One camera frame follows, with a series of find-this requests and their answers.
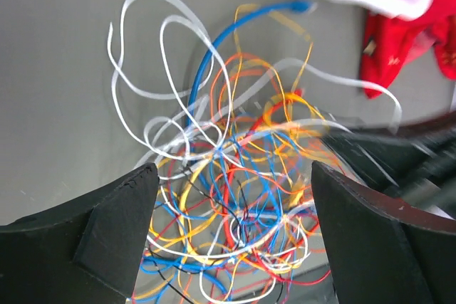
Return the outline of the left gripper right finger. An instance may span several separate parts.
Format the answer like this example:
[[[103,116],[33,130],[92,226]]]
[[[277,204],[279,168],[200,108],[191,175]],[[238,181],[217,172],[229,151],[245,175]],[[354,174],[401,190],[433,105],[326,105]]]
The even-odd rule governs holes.
[[[311,188],[340,303],[455,302],[455,221],[321,162]]]

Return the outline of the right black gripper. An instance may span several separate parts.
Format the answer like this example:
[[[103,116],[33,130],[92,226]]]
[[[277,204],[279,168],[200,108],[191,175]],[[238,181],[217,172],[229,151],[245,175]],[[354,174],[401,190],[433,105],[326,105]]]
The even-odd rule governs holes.
[[[455,112],[445,116],[446,142],[431,155],[422,142],[368,130],[330,130],[322,143],[368,187],[415,208],[455,218]]]

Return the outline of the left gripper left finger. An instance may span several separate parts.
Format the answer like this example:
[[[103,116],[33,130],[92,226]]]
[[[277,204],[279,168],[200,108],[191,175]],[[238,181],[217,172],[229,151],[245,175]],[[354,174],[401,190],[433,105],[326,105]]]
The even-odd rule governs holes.
[[[2,303],[124,303],[155,206],[157,167],[1,227]]]

